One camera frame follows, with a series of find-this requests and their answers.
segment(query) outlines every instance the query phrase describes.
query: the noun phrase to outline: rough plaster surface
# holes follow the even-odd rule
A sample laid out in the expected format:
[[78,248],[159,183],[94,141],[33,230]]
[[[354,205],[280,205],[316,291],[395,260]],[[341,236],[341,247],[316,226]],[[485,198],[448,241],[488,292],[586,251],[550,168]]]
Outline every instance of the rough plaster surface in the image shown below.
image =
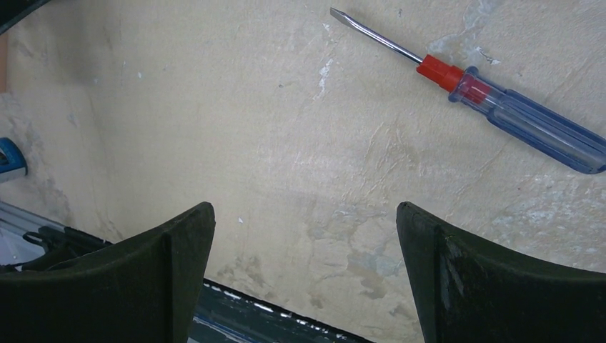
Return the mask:
[[395,231],[412,201],[606,272],[606,175],[447,102],[329,16],[516,88],[606,135],[606,1],[52,1],[11,30],[4,201],[114,241],[201,202],[207,276],[377,342],[421,342]]

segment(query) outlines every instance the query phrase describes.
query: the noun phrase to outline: scuff mark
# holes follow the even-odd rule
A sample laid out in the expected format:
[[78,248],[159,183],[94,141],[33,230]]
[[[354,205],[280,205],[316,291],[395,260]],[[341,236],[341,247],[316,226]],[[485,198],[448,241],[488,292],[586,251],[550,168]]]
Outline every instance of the scuff mark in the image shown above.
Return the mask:
[[21,41],[16,43],[17,51],[23,54],[26,57],[34,58],[34,53]]
[[446,259],[441,256],[439,258],[439,295],[441,297],[442,304],[447,311],[450,309],[450,295],[448,293],[449,286],[450,278],[448,277],[448,271],[446,269]]
[[450,259],[446,259],[446,265],[448,266],[448,272],[450,273],[450,276],[452,277],[454,284],[457,286],[457,290],[459,291],[459,294],[464,296],[465,294],[463,293],[463,290],[465,289],[465,286],[463,285],[463,281],[461,280],[461,276],[459,276],[457,269],[452,264]]
[[126,68],[126,61],[122,62],[122,68],[120,69],[120,86],[124,85],[124,69]]
[[40,60],[42,61],[43,66],[49,65],[49,49],[46,44],[44,45],[44,50],[40,53]]
[[443,60],[454,64],[465,61],[466,64],[478,64],[485,60],[475,40],[484,29],[490,15],[503,3],[503,0],[474,0],[463,14],[465,29],[458,34],[449,34],[432,41],[427,47],[430,54],[439,55]]
[[67,121],[74,125],[75,128],[78,128],[78,119],[76,118],[73,112],[67,115]]
[[321,91],[314,96],[314,100],[318,100],[326,91],[326,80],[330,75],[330,66],[332,65],[332,62],[334,62],[334,60],[329,59],[326,65],[324,65],[322,69],[320,69],[319,74],[320,76],[322,76],[322,78],[320,79],[320,82],[318,82],[318,87],[320,87]]

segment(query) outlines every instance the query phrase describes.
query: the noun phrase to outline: screwdriver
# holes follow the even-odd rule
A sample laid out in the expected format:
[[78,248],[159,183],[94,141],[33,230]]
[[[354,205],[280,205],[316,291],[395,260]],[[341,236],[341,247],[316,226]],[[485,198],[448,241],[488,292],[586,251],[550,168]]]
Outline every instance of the screwdriver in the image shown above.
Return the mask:
[[330,14],[366,36],[418,64],[417,72],[462,102],[484,114],[488,121],[519,140],[584,174],[606,170],[606,139],[539,105],[511,89],[504,89],[478,74],[450,66],[432,55],[424,59],[365,27],[339,10]]

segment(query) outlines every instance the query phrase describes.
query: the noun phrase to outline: metal shaft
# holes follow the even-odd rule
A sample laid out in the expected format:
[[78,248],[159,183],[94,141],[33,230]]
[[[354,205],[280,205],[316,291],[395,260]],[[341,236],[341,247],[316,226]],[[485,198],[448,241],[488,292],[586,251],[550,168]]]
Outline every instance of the metal shaft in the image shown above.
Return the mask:
[[393,41],[390,41],[389,39],[381,36],[377,32],[374,32],[373,30],[365,27],[364,25],[362,25],[361,23],[355,21],[352,17],[350,17],[347,14],[339,11],[338,9],[331,8],[330,9],[330,14],[334,18],[336,18],[338,21],[342,22],[343,24],[351,27],[352,29],[354,29],[356,31],[362,32],[366,36],[374,39],[375,41],[378,41],[379,43],[385,45],[386,47],[388,47],[391,50],[397,52],[398,54],[403,55],[407,59],[409,59],[409,60],[411,60],[411,61],[413,61],[413,62],[415,62],[417,64],[421,64],[423,62],[423,59],[421,57],[418,57],[417,55],[413,54],[412,52],[410,52],[410,51],[402,48],[399,45],[397,45]]

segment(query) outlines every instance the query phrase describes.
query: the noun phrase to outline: paint chip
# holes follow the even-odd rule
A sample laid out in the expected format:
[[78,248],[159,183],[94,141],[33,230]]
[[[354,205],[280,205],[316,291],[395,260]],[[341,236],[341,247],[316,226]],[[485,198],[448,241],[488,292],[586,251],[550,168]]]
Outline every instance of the paint chip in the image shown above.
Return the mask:
[[330,74],[330,66],[332,65],[332,62],[334,62],[333,59],[329,59],[328,62],[326,63],[326,65],[324,65],[324,67],[322,67],[322,69],[320,69],[320,76],[322,76],[322,78],[320,79],[320,82],[318,83],[318,87],[320,87],[320,92],[314,96],[314,100],[318,100],[319,97],[321,97],[323,95],[323,93],[326,91],[326,80],[328,79],[328,76]]
[[258,304],[258,303],[256,303],[256,302],[255,302],[255,303],[254,303],[254,306],[255,306],[255,307],[259,307],[260,309],[263,309],[263,310],[268,311],[268,312],[270,312],[270,313],[274,313],[274,310],[273,310],[273,309],[270,309],[269,307],[267,307],[267,306],[265,306],[265,305],[261,305],[261,304]]
[[[492,13],[503,3],[504,0],[472,1],[463,13],[465,29],[432,41],[427,46],[427,52],[439,55],[441,60],[451,64],[461,61],[472,65],[479,64],[485,57],[478,54],[476,49],[477,35],[484,29]],[[492,65],[499,63],[500,61],[495,60]]]
[[242,299],[242,297],[238,297],[237,295],[235,295],[235,294],[233,294],[231,292],[228,292],[228,291],[223,291],[223,294],[227,295],[228,297],[234,298],[236,300]]

